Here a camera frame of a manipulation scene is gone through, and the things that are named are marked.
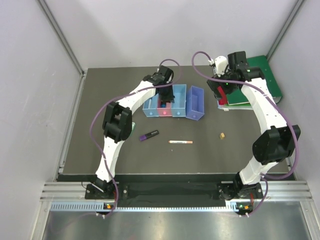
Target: plastic bin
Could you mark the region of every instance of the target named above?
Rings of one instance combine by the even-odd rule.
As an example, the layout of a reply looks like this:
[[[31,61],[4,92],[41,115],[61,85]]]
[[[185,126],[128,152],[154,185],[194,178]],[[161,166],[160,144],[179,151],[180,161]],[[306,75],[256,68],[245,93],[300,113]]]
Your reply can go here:
[[[174,95],[174,102],[171,103],[172,117],[185,117],[187,85],[186,84],[173,85],[173,95]]]
[[[205,115],[205,91],[203,88],[191,86],[186,93],[186,118],[199,120]]]
[[[142,110],[148,118],[159,117],[159,113],[157,111],[158,99],[159,95],[156,94],[144,102]]]
[[[158,111],[159,117],[172,117],[171,114],[171,102],[167,102],[165,107],[161,106],[161,101],[158,99],[158,105],[156,110]]]

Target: light blue bin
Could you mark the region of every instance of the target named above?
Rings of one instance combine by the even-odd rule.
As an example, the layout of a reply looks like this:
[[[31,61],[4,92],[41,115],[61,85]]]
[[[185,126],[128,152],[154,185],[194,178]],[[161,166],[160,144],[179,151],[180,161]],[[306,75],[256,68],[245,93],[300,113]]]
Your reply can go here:
[[[186,118],[198,121],[205,115],[205,91],[191,86],[186,93]]]
[[[159,113],[157,111],[158,98],[159,95],[157,94],[144,102],[142,110],[148,118],[159,117]]]
[[[172,117],[185,117],[186,116],[186,97],[187,85],[175,84],[173,85],[174,103],[171,104]]]

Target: table surface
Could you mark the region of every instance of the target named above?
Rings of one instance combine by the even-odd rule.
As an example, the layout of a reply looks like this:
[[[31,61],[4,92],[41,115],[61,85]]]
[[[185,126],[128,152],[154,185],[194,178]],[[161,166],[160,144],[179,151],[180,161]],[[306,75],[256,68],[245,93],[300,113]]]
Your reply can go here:
[[[199,70],[212,75],[208,66]],[[64,174],[94,174],[101,155],[89,136],[90,124],[97,111],[111,98],[132,91],[157,67],[90,68],[77,111]],[[175,76],[178,68],[172,67]],[[251,110],[223,111],[217,108],[206,79],[191,66],[183,66],[178,84],[204,88],[205,115],[194,121],[183,117],[146,117],[140,107],[132,120],[136,127],[125,141],[116,164],[116,173],[237,173],[252,157],[252,144],[261,135],[258,120]],[[93,135],[103,147],[103,113],[93,128]],[[159,135],[139,141],[139,136],[159,130]],[[193,141],[193,144],[170,144],[169,140]],[[272,168],[273,173],[287,173],[286,161]]]

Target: marker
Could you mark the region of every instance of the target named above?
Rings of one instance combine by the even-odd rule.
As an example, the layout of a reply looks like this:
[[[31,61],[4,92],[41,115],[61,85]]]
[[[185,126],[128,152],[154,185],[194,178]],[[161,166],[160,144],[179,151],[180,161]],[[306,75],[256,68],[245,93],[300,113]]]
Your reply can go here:
[[[170,144],[193,144],[193,141],[169,141]]]
[[[158,130],[149,132],[149,133],[147,133],[147,134],[145,134],[145,135],[142,135],[142,136],[140,137],[140,141],[142,142],[142,141],[147,140],[147,139],[149,139],[149,138],[152,138],[152,137],[154,137],[154,136],[156,136],[156,135],[158,135],[158,134],[159,134],[159,131],[158,131]]]

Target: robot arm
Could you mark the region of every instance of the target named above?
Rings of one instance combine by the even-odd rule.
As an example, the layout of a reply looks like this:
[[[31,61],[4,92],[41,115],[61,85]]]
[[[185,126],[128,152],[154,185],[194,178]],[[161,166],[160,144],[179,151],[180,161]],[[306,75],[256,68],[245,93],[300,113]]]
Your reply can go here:
[[[218,88],[222,88],[225,94],[230,94],[240,88],[252,106],[260,125],[261,136],[252,146],[253,156],[233,180],[234,194],[243,197],[259,184],[261,175],[266,174],[272,167],[292,155],[295,148],[293,138],[284,118],[266,99],[268,96],[272,100],[272,96],[264,74],[259,67],[248,65],[244,51],[229,54],[228,60],[224,56],[219,56],[209,62],[213,67],[214,78],[246,82],[264,92],[262,95],[247,85],[207,81],[217,99],[222,97]],[[295,125],[293,129],[299,138],[299,127]]]
[[[261,174],[266,174],[269,169],[292,155],[294,142],[283,117],[270,105],[265,95],[272,99],[268,90],[263,72],[259,67],[250,67],[247,63],[246,53],[235,52],[228,55],[228,60],[224,56],[219,56],[210,61],[213,67],[214,78],[223,80],[238,80],[248,82],[263,90],[264,95],[247,85],[237,85],[207,81],[209,87],[214,92],[217,99],[221,98],[218,88],[222,88],[225,94],[230,94],[240,88],[250,102],[252,109],[258,119],[261,136],[252,146],[253,156],[248,165],[238,172],[233,180],[233,193],[231,198],[236,195],[243,197],[255,189],[260,182]],[[172,82],[173,71],[161,66],[158,72],[152,76],[146,76],[139,86],[132,92],[137,92],[143,88],[151,86],[165,85]],[[162,102],[174,100],[172,86],[143,90],[132,96],[125,97],[117,103],[110,103],[105,111],[103,130],[104,130],[104,153],[106,163],[112,176],[115,175],[115,167],[119,151],[124,140],[126,140],[132,130],[132,113],[134,113],[148,98],[159,93]],[[297,138],[300,136],[300,129],[297,125],[293,126]],[[104,189],[102,185],[111,180],[102,157],[98,170],[97,178],[100,180],[98,188]]]
[[[153,86],[167,85],[172,82],[173,71],[165,66],[160,66],[153,75],[147,75],[140,84],[131,93],[118,102],[110,103],[105,110],[102,128],[104,130],[104,147],[103,152],[106,156],[106,164],[112,174],[115,176],[116,163],[119,151],[130,136],[132,131],[132,114],[149,98],[156,93],[159,94],[159,100],[163,103],[172,102],[174,100],[173,87],[165,86],[161,88],[151,88]],[[100,165],[96,171],[96,176],[101,184],[95,184],[99,189],[104,189],[103,182],[109,182],[111,176],[106,169],[105,159],[102,156]]]

